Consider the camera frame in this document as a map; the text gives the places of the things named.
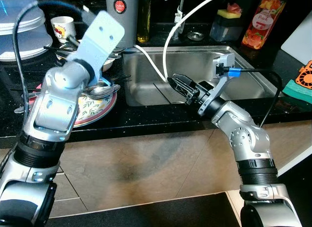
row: white cutting board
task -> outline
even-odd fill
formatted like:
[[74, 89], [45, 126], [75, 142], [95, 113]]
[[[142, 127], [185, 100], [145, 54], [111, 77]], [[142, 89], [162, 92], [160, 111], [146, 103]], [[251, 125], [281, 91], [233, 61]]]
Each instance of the white cutting board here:
[[281, 48], [304, 65], [312, 60], [312, 11]]

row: red label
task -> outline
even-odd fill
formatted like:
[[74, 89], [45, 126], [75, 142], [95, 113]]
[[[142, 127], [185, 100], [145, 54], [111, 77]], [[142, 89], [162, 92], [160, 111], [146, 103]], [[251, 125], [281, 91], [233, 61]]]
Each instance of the red label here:
[[122, 14], [125, 12], [127, 6], [124, 0], [115, 0], [114, 1], [114, 9], [117, 13]]

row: black countertop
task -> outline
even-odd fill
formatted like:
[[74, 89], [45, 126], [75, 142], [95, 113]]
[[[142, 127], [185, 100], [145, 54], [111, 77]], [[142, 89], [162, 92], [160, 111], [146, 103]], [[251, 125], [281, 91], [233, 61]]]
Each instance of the black countertop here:
[[[151, 27], [151, 38], [141, 46], [164, 46], [170, 24], [155, 24]], [[189, 30], [201, 31], [206, 34], [203, 41], [191, 41], [186, 38]], [[229, 45], [252, 66], [268, 68], [277, 72], [283, 80], [283, 86], [290, 79], [295, 79], [302, 63], [280, 50], [280, 43], [274, 39], [267, 40], [261, 50], [251, 50], [239, 43], [215, 42], [209, 39], [208, 25], [188, 25], [185, 33], [170, 46], [194, 45]], [[57, 59], [51, 51], [33, 59], [23, 61], [24, 76], [28, 89], [38, 86], [45, 72], [55, 66]], [[110, 77], [123, 75], [122, 59], [116, 60], [108, 71]], [[200, 118], [183, 104], [128, 106], [125, 100], [123, 84], [118, 91], [114, 108], [102, 119], [79, 128], [74, 128], [69, 142], [97, 140], [115, 137], [191, 131], [214, 128], [208, 118]], [[15, 136], [22, 125], [22, 114], [15, 114], [15, 108], [22, 106], [20, 78], [14, 62], [0, 62], [0, 148], [11, 147]], [[247, 110], [256, 124], [259, 124], [266, 114], [272, 98], [236, 100], [236, 104]], [[291, 122], [311, 119], [312, 105], [291, 97], [280, 97], [272, 109], [266, 123]]]

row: sink basin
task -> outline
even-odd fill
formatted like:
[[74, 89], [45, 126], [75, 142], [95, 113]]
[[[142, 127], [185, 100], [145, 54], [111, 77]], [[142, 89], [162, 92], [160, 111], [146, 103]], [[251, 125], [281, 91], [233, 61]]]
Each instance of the sink basin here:
[[[155, 65], [163, 73], [162, 47], [145, 47]], [[235, 53], [235, 67], [253, 68], [229, 46], [190, 46], [169, 47], [167, 52], [168, 76], [183, 74], [195, 82], [207, 81], [216, 86], [218, 79], [213, 77], [213, 59], [222, 54]], [[185, 98], [164, 83], [147, 58], [136, 48], [123, 53], [123, 70], [131, 75], [125, 85], [126, 101], [129, 106], [149, 106], [185, 102]], [[242, 73], [233, 78], [221, 97], [224, 100], [256, 99], [273, 97], [276, 92], [266, 78], [259, 73]]]

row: yellow sponge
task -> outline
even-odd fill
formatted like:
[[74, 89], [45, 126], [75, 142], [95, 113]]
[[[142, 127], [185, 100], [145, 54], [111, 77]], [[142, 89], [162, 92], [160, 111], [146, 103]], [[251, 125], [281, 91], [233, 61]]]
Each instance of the yellow sponge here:
[[227, 19], [240, 18], [240, 16], [241, 16], [241, 14], [231, 13], [225, 9], [218, 10], [217, 14], [224, 17], [224, 18], [227, 18]]

